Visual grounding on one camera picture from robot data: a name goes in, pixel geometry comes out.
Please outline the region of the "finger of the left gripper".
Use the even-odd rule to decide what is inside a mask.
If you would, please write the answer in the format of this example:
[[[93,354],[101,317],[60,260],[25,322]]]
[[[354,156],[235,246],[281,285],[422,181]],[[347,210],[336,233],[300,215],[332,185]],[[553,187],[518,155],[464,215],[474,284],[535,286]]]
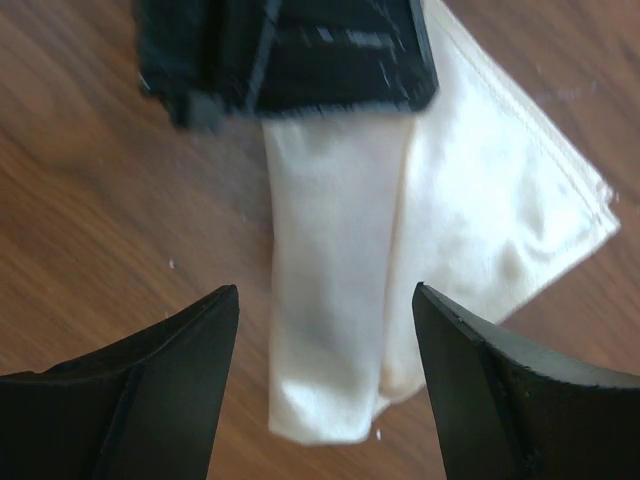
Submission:
[[[143,0],[142,92],[173,126],[419,112],[438,89],[417,1]]]

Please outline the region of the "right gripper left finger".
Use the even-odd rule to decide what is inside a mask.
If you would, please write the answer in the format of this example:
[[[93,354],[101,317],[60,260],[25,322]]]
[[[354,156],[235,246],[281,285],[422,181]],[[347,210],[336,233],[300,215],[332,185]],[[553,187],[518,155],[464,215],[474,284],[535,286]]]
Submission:
[[[204,479],[238,321],[226,285],[99,350],[3,376],[2,477]]]

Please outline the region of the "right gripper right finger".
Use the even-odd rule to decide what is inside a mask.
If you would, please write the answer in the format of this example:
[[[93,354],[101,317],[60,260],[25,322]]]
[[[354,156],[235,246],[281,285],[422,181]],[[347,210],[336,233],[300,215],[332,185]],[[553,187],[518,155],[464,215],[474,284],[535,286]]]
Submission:
[[[447,478],[638,478],[638,376],[550,350],[424,284],[412,309]]]

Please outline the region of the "peach cloth napkin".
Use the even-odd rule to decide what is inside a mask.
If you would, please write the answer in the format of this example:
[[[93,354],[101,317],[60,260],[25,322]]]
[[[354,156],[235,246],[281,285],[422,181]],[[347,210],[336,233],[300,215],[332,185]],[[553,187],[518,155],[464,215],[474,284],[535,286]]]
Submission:
[[[424,385],[419,283],[503,321],[619,229],[599,172],[441,1],[440,88],[410,115],[270,121],[272,433],[364,441]]]

